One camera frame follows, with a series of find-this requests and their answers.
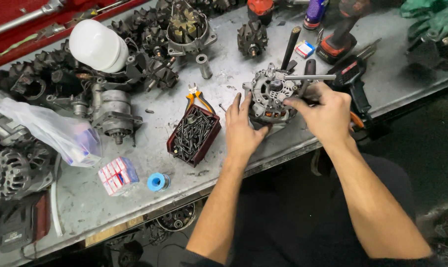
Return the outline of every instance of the blue solder spool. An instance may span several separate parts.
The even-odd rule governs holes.
[[[162,192],[168,189],[170,185],[170,178],[164,173],[153,173],[148,177],[148,189],[154,192]]]

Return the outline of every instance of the workbench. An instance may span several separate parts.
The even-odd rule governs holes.
[[[141,7],[147,9],[150,6],[154,7],[155,1]],[[132,12],[127,11],[111,20],[126,18]],[[268,47],[256,59],[244,58],[237,49],[237,30],[248,21],[246,7],[209,19],[209,24],[218,35],[217,42],[204,51],[210,60],[213,77],[204,80],[196,56],[187,55],[174,64],[180,77],[173,89],[153,89],[149,93],[133,95],[132,113],[142,116],[144,120],[136,133],[137,147],[132,147],[130,137],[122,145],[116,145],[112,138],[103,136],[103,159],[94,167],[70,167],[63,162],[57,194],[64,235],[58,237],[51,226],[49,234],[37,242],[36,247],[31,244],[24,248],[25,255],[39,258],[133,218],[143,215],[143,220],[135,224],[142,223],[209,194],[226,157],[225,116],[218,105],[229,106],[236,93],[244,92],[242,83],[252,81],[256,71],[266,69],[270,62],[276,66],[281,64],[290,32],[293,27],[301,26],[303,19],[302,8],[298,12],[276,10],[267,29]],[[103,23],[109,25],[111,20]],[[358,40],[354,50],[382,38],[378,50],[369,58],[368,70],[363,76],[366,83],[364,89],[372,105],[370,114],[374,118],[448,87],[448,72],[413,73],[407,68],[404,56],[408,46],[406,35],[407,28],[413,22],[400,17],[397,9],[389,9],[362,18],[351,31]],[[331,29],[327,29],[325,36],[330,33]],[[316,35],[317,32],[303,30],[299,40],[315,44]],[[51,51],[53,48],[59,48],[59,43],[43,50]],[[331,66],[316,55],[311,58],[317,61],[317,74],[325,74],[330,69]],[[293,53],[292,59],[298,62],[295,74],[302,74],[305,60],[296,53]],[[185,96],[188,94],[188,84],[192,83],[196,83],[205,94],[221,117],[223,127],[204,160],[195,168],[173,158],[166,150],[166,141],[185,112]],[[285,129],[267,137],[251,157],[245,175],[261,172],[320,147],[318,140],[305,129],[306,125],[298,114]],[[121,196],[109,197],[97,171],[118,156],[132,161],[140,183]],[[170,176],[168,190],[152,192],[147,188],[148,176],[156,172]],[[19,251],[0,253],[0,266],[18,266],[27,261]]]

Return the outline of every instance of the diagonal cutting pliers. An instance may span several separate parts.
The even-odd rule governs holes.
[[[194,99],[197,98],[199,99],[199,101],[201,101],[201,103],[203,103],[203,105],[206,107],[207,110],[209,110],[209,112],[211,112],[212,114],[216,114],[214,108],[209,104],[209,102],[206,99],[204,99],[203,92],[197,90],[196,84],[194,84],[193,86],[188,85],[188,90],[189,94],[186,96],[186,98],[188,99],[188,104],[186,105],[186,110],[188,110],[188,108],[193,104]]]

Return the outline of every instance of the forearm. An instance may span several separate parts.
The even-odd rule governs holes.
[[[369,257],[428,257],[428,244],[364,161],[354,140],[326,151],[341,181],[354,230]]]
[[[237,199],[247,162],[227,158],[186,249],[225,264],[234,234]]]

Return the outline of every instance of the hand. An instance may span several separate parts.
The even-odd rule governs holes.
[[[319,97],[319,105],[310,107],[303,100],[293,97],[287,98],[283,103],[296,108],[303,115],[308,129],[323,146],[345,143],[351,138],[351,96],[335,92],[325,83],[310,85],[306,90]]]
[[[227,157],[244,161],[246,164],[269,130],[268,126],[258,131],[249,126],[251,99],[252,93],[249,92],[239,109],[241,94],[238,93],[225,113]]]

